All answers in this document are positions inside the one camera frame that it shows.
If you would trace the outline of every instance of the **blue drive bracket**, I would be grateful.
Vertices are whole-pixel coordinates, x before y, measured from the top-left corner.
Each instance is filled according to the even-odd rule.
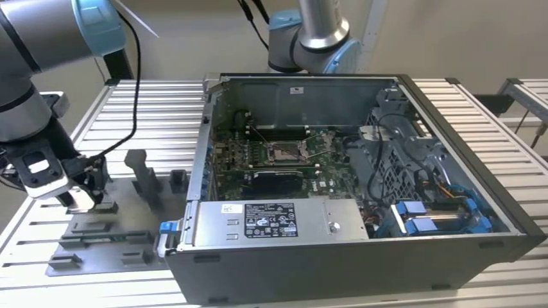
[[[421,201],[400,201],[396,204],[397,212],[400,215],[425,215],[426,208]]]
[[[424,235],[437,231],[432,218],[413,218],[405,222],[405,229],[409,236]]]
[[[160,223],[158,231],[160,234],[177,234],[177,232],[181,231],[178,228],[178,220]]]

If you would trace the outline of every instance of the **warning label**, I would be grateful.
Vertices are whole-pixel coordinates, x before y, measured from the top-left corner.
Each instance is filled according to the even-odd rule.
[[[294,204],[245,204],[245,236],[250,239],[298,236]]]

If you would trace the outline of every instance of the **white wall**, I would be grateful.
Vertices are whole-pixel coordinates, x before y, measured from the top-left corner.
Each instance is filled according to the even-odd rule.
[[[389,0],[370,72],[457,77],[474,92],[548,75],[548,1]]]
[[[236,0],[125,0],[122,3],[160,36],[156,38],[141,26],[136,27],[145,78],[200,80],[209,72],[265,72],[266,51]],[[270,14],[297,8],[296,0],[265,0],[262,3]],[[342,0],[340,3],[352,34],[361,38],[370,0]],[[252,2],[248,4],[268,41],[266,25]],[[134,59],[133,44],[129,44],[128,53]]]

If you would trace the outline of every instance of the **slotted aluminum rail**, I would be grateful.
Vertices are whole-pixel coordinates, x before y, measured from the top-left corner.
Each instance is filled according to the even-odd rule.
[[[508,94],[548,124],[548,79],[508,79],[498,91]]]
[[[548,233],[548,166],[468,91],[442,79],[414,80],[501,184]],[[133,81],[105,87],[73,140],[93,154],[130,129]],[[146,144],[148,166],[157,173],[190,170],[202,108],[200,81],[144,81],[140,128],[134,139],[109,155],[113,176],[130,176],[122,164],[128,148]],[[0,304],[29,307],[194,307],[170,272],[141,271],[46,277],[46,261],[70,216],[54,201],[26,199],[0,236]],[[548,242],[514,263],[494,264],[457,291],[337,298],[242,307],[548,307]]]

